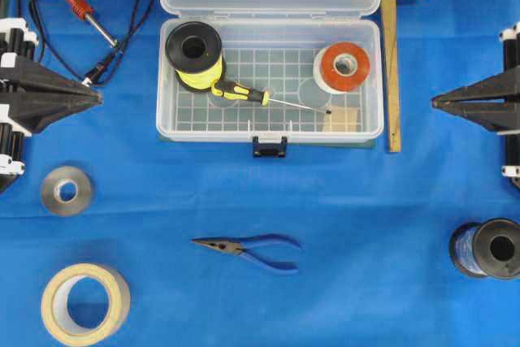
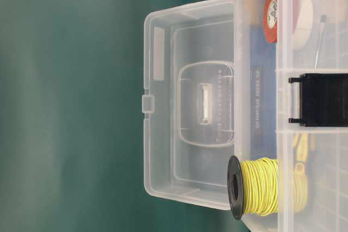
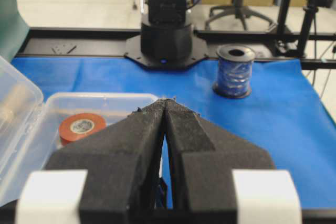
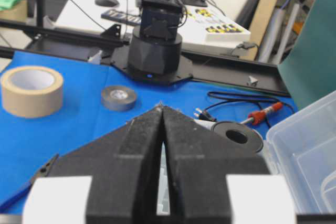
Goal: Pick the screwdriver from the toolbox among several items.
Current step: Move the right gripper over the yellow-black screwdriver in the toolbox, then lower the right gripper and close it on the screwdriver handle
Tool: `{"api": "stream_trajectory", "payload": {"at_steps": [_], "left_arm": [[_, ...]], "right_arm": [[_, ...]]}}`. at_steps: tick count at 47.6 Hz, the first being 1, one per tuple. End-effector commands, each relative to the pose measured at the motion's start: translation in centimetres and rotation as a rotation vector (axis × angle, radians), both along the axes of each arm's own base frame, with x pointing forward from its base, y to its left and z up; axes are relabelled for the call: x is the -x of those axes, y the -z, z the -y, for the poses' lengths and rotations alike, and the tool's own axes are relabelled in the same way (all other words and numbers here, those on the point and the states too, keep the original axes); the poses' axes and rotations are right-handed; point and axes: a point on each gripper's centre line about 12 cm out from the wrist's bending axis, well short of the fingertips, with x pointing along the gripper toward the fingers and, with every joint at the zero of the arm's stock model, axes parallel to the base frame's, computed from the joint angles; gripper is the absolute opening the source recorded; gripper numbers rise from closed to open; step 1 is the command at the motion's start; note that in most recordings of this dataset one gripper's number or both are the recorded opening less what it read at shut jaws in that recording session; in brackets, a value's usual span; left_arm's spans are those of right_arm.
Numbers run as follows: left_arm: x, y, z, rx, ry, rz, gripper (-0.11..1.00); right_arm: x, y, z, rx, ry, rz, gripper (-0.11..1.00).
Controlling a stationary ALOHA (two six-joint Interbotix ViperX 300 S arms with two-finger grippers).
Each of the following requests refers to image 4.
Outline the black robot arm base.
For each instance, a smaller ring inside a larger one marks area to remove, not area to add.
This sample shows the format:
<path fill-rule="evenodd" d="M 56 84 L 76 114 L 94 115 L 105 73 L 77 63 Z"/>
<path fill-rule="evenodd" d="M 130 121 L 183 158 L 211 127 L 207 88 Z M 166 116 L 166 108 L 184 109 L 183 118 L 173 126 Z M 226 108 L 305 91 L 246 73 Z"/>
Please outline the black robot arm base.
<path fill-rule="evenodd" d="M 193 63 L 182 56 L 180 0 L 142 0 L 140 25 L 130 43 L 116 48 L 111 65 L 135 81 L 171 85 L 193 77 Z"/>

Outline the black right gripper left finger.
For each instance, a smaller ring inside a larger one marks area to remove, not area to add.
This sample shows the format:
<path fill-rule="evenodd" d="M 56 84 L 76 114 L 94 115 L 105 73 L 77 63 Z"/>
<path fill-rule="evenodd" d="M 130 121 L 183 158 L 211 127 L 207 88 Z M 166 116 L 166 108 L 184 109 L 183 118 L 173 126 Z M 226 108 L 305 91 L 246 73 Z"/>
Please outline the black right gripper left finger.
<path fill-rule="evenodd" d="M 87 223 L 147 223 L 156 214 L 163 108 L 58 158 L 49 177 L 91 176 Z"/>

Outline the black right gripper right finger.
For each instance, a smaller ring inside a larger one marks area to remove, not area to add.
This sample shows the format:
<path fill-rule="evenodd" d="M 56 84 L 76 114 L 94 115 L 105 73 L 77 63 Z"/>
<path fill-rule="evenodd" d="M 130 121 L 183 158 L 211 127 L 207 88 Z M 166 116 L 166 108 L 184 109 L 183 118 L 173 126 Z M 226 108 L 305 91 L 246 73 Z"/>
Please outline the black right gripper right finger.
<path fill-rule="evenodd" d="M 179 223 L 230 223 L 228 174 L 266 175 L 262 157 L 163 108 L 170 214 Z"/>

